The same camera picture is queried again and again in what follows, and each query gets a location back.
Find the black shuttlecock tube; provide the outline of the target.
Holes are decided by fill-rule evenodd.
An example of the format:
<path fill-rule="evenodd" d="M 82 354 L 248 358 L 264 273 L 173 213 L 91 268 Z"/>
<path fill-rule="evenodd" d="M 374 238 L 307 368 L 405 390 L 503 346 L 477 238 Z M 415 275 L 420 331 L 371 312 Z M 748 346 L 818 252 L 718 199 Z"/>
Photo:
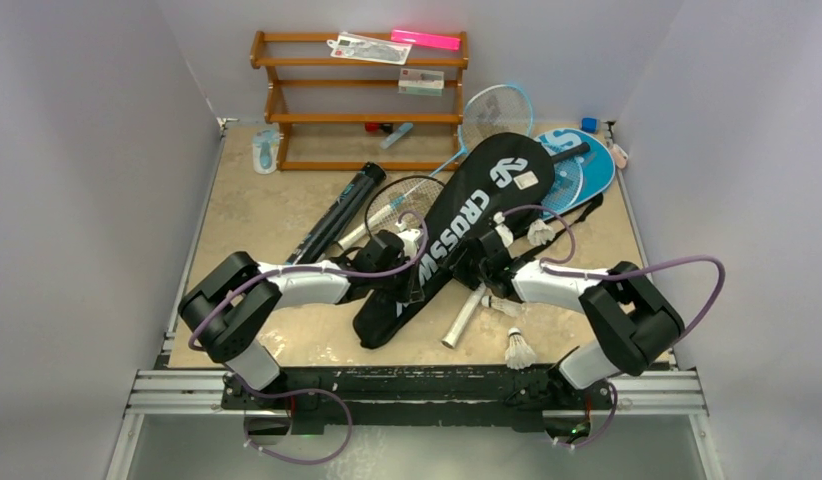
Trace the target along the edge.
<path fill-rule="evenodd" d="M 385 180 L 385 170 L 365 163 L 315 223 L 285 263 L 316 262 L 357 214 L 367 197 Z"/>

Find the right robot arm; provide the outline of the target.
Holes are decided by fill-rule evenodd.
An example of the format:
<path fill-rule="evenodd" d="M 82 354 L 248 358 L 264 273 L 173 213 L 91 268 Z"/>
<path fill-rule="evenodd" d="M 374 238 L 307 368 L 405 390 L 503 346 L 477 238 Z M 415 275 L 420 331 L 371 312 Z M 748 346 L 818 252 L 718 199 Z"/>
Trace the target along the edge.
<path fill-rule="evenodd" d="M 594 341 L 565 355 L 548 381 L 551 399 L 571 407 L 592 384 L 616 374 L 638 376 L 680 339 L 685 323 L 633 263 L 577 269 L 548 258 L 514 257 L 499 234 L 462 240 L 444 266 L 468 287 L 501 299 L 538 303 L 584 315 Z"/>

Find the black Crossway racket bag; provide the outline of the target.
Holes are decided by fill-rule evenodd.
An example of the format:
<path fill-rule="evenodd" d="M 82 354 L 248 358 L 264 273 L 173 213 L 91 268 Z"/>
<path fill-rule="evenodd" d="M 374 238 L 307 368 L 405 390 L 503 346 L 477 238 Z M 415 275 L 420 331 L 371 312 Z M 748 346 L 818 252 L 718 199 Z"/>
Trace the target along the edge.
<path fill-rule="evenodd" d="M 374 291 L 353 319 L 360 345 L 377 349 L 389 342 L 450 282 L 444 262 L 462 238 L 480 235 L 498 212 L 540 203 L 554 179 L 551 155 L 526 135 L 500 133 L 478 144 L 425 214 L 428 241 L 416 265 L 422 299 L 402 303 Z"/>

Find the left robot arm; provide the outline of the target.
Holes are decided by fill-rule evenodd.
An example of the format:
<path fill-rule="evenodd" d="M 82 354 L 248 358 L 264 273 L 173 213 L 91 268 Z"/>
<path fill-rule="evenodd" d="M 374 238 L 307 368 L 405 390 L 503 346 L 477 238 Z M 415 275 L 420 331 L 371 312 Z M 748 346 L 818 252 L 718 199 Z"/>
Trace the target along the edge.
<path fill-rule="evenodd" d="M 372 291 L 408 294 L 410 271 L 426 241 L 423 229 L 382 230 L 352 258 L 311 264 L 267 264 L 237 251 L 180 300 L 188 345 L 229 368 L 259 408 L 274 408 L 284 399 L 283 373 L 257 338 L 269 316 L 291 307 L 351 303 Z"/>

